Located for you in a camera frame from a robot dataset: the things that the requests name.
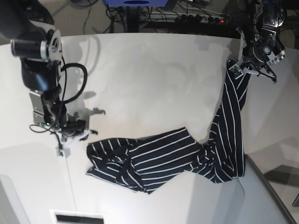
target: power strip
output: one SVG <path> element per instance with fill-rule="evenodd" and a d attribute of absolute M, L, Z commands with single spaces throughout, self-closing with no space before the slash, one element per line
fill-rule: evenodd
<path fill-rule="evenodd" d="M 175 22 L 174 20 L 178 18 L 178 16 L 186 15 L 184 13 L 172 13 L 172 12 L 163 12 L 156 13 L 153 12 L 150 15 L 150 19 L 147 15 L 142 15 L 140 17 L 140 21 L 148 22 L 150 20 L 154 22 Z M 214 23 L 214 24 L 223 24 L 225 25 L 224 17 L 221 16 L 208 16 L 205 14 L 188 14 L 188 16 L 196 17 L 199 15 L 202 19 L 200 23 Z"/>

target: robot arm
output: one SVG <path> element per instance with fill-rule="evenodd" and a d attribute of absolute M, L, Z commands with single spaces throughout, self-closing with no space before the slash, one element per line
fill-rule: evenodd
<path fill-rule="evenodd" d="M 251 19 L 252 25 L 239 30 L 241 33 L 239 61 L 230 70 L 236 77 L 250 73 L 266 76 L 277 82 L 277 76 L 271 66 L 285 58 L 285 47 L 277 35 L 285 20 L 285 11 L 278 0 L 256 0 Z M 262 68 L 265 68 L 267 74 L 260 71 Z"/>
<path fill-rule="evenodd" d="M 77 63 L 61 68 L 62 46 L 60 31 L 52 24 L 49 12 L 37 0 L 1 0 L 0 35 L 11 39 L 11 50 L 21 60 L 21 75 L 24 85 L 30 89 L 35 126 L 43 127 L 62 140 L 87 138 L 85 121 L 76 119 L 66 112 L 65 104 L 75 100 L 82 93 L 87 82 L 86 68 Z M 60 72 L 69 67 L 78 67 L 84 73 L 81 90 L 69 100 L 59 98 Z M 59 149 L 62 145 L 58 139 Z"/>

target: navy striped fabric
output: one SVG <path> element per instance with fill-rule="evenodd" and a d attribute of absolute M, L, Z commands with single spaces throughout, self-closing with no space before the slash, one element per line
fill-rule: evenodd
<path fill-rule="evenodd" d="M 227 67 L 234 63 L 229 60 Z M 146 140 L 102 140 L 87 147 L 93 166 L 86 174 L 149 194 L 184 171 L 198 173 L 214 183 L 243 176 L 240 111 L 245 103 L 249 77 L 246 74 L 235 80 L 227 72 L 221 105 L 206 144 L 199 144 L 186 128 Z"/>

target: white table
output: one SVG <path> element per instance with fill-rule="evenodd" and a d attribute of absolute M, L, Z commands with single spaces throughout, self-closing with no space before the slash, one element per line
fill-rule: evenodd
<path fill-rule="evenodd" d="M 96 107 L 106 113 L 90 117 L 90 128 L 99 131 L 99 135 L 74 145 L 67 162 L 56 157 L 52 136 L 30 132 L 32 106 L 21 80 L 20 61 L 11 56 L 9 45 L 1 46 L 0 113 L 4 128 L 0 130 L 0 175 L 13 181 L 31 223 L 50 224 L 49 209 L 100 212 L 107 224 L 193 224 L 199 220 L 231 223 L 228 216 L 235 223 L 246 223 L 244 217 L 250 217 L 249 213 L 259 215 L 260 211 L 266 218 L 257 216 L 255 223 L 282 223 L 271 199 L 265 200 L 272 206 L 261 202 L 259 210 L 253 206 L 256 193 L 250 190 L 253 188 L 246 177 L 240 179 L 241 183 L 244 180 L 243 188 L 247 188 L 245 194 L 237 180 L 213 184 L 202 176 L 184 173 L 149 196 L 85 175 L 91 166 L 86 156 L 88 142 L 112 137 L 140 138 L 183 126 L 204 142 L 221 97 L 226 61 L 236 57 L 238 46 L 238 40 L 195 35 L 64 37 L 66 62 L 82 63 L 89 72 L 84 94 L 67 105 L 68 112 L 90 113 Z M 290 52 L 299 56 L 297 51 Z M 294 60 L 285 60 L 274 70 L 281 73 Z M 66 98 L 80 88 L 82 75 L 77 72 L 68 71 Z M 247 149 L 252 149 L 254 121 L 261 123 L 255 114 L 267 115 L 260 107 L 270 107 L 269 102 L 279 94 L 274 88 L 282 89 L 288 76 L 279 75 L 276 86 L 268 79 L 252 79 L 244 109 Z M 221 206 L 228 203 L 234 208 L 240 206 L 234 213 Z"/>

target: wire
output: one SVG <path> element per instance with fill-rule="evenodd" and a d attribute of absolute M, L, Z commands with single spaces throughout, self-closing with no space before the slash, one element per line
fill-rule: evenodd
<path fill-rule="evenodd" d="M 298 36 L 297 36 L 295 30 L 292 29 L 292 31 L 293 31 L 293 33 L 295 34 L 296 39 L 298 39 Z"/>
<path fill-rule="evenodd" d="M 83 25 L 83 34 L 85 35 L 85 26 L 86 26 L 86 23 L 87 23 L 87 20 L 88 20 L 88 18 L 89 18 L 89 16 L 90 16 L 90 12 L 92 11 L 92 6 L 90 5 L 90 7 L 89 7 L 89 11 L 88 11 L 88 15 L 87 15 L 87 18 L 85 19 L 85 22 L 84 22 L 84 25 Z"/>
<path fill-rule="evenodd" d="M 64 105 L 64 96 L 65 96 L 65 91 L 66 91 L 66 82 L 67 82 L 67 73 L 66 73 L 66 71 L 65 71 L 64 92 L 63 92 L 63 94 L 62 94 L 61 104 L 60 104 L 60 108 L 59 108 L 58 116 L 55 118 L 55 122 L 54 122 L 49 128 L 45 128 L 45 127 L 43 127 L 43 126 L 39 126 L 39 125 L 30 125 L 29 128 L 30 128 L 31 131 L 33 131 L 33 132 L 35 132 L 35 133 L 51 132 L 50 129 L 51 129 L 54 125 L 57 124 L 57 122 L 59 121 L 60 115 L 61 115 L 61 111 L 62 111 L 63 105 Z M 40 131 L 40 132 L 39 132 L 39 131 L 35 131 L 35 130 L 33 130 L 33 129 L 31 128 L 32 126 L 38 126 L 38 127 L 41 127 L 41 128 L 43 128 L 43 129 L 45 129 L 45 130 Z"/>
<path fill-rule="evenodd" d="M 211 16 L 211 14 L 209 14 L 206 10 L 204 10 L 204 9 L 202 9 L 202 8 L 200 8 L 200 7 L 192 4 L 192 3 L 190 3 L 188 0 L 182 0 L 182 1 L 186 2 L 187 4 L 193 6 L 193 7 L 197 8 L 197 9 L 199 9 L 200 11 L 204 12 L 205 14 Z"/>
<path fill-rule="evenodd" d="M 152 20 L 151 20 L 151 14 L 152 14 L 152 12 L 153 12 L 153 6 L 151 7 L 151 10 L 150 10 L 150 8 L 147 6 L 147 9 L 148 9 L 148 12 L 149 12 L 149 21 L 150 22 L 152 22 Z"/>
<path fill-rule="evenodd" d="M 298 36 L 297 36 L 297 34 L 296 34 L 296 32 L 295 32 L 294 29 L 283 29 L 283 30 L 281 30 L 280 32 L 284 32 L 284 31 L 286 31 L 286 30 L 291 30 L 291 31 L 293 31 L 295 37 L 298 39 Z"/>
<path fill-rule="evenodd" d="M 117 14 L 115 14 L 114 16 L 116 17 L 118 14 L 120 15 L 120 20 L 114 20 L 114 22 L 122 22 L 123 21 L 123 19 L 124 19 L 124 15 L 123 16 L 121 16 L 121 10 L 120 10 L 120 8 L 110 8 L 110 7 L 108 7 L 107 6 L 107 8 L 106 8 L 106 16 L 111 20 L 112 18 L 111 18 L 111 14 L 110 13 L 113 13 L 113 12 L 117 12 Z"/>
<path fill-rule="evenodd" d="M 171 12 L 178 15 L 178 17 L 181 18 L 180 14 L 178 14 L 177 12 L 175 12 L 175 11 L 171 11 Z"/>
<path fill-rule="evenodd" d="M 158 10 L 158 8 L 156 8 L 156 11 L 158 11 L 158 12 L 161 13 L 161 14 L 163 14 L 163 15 L 165 16 L 165 20 L 166 20 L 166 22 L 168 22 L 168 21 L 167 21 L 167 16 L 166 16 L 166 14 L 165 14 L 164 12 Z"/>
<path fill-rule="evenodd" d="M 83 75 L 84 75 L 83 76 L 83 83 L 82 83 L 81 89 L 78 91 L 78 93 L 75 96 L 73 96 L 72 98 L 70 98 L 68 100 L 65 100 L 64 104 L 68 104 L 68 103 L 76 100 L 81 95 L 81 93 L 83 92 L 83 90 L 86 86 L 86 83 L 87 83 L 87 76 L 88 76 L 87 70 L 86 70 L 85 66 L 83 66 L 79 63 L 66 64 L 66 65 L 64 65 L 64 67 L 62 67 L 61 71 L 66 71 L 68 68 L 72 68 L 72 67 L 80 68 L 83 71 Z"/>
<path fill-rule="evenodd" d="M 109 29 L 110 29 L 110 25 L 105 29 L 103 33 L 105 34 Z"/>
<path fill-rule="evenodd" d="M 189 7 L 183 6 L 183 5 L 180 4 L 179 2 L 177 2 L 177 4 L 180 5 L 182 8 L 186 9 L 187 14 L 188 14 L 188 10 L 192 10 L 192 11 L 203 11 L 203 9 L 202 9 L 202 8 L 199 8 L 199 7 L 196 7 L 196 8 L 189 8 Z M 227 17 L 230 17 L 230 18 L 231 18 L 231 16 L 230 16 L 229 14 L 227 14 L 227 13 L 219 13 L 219 12 L 215 12 L 215 11 L 213 11 L 213 10 L 204 9 L 204 13 L 207 14 L 207 12 L 215 13 L 215 14 L 218 14 L 218 15 L 226 15 Z"/>

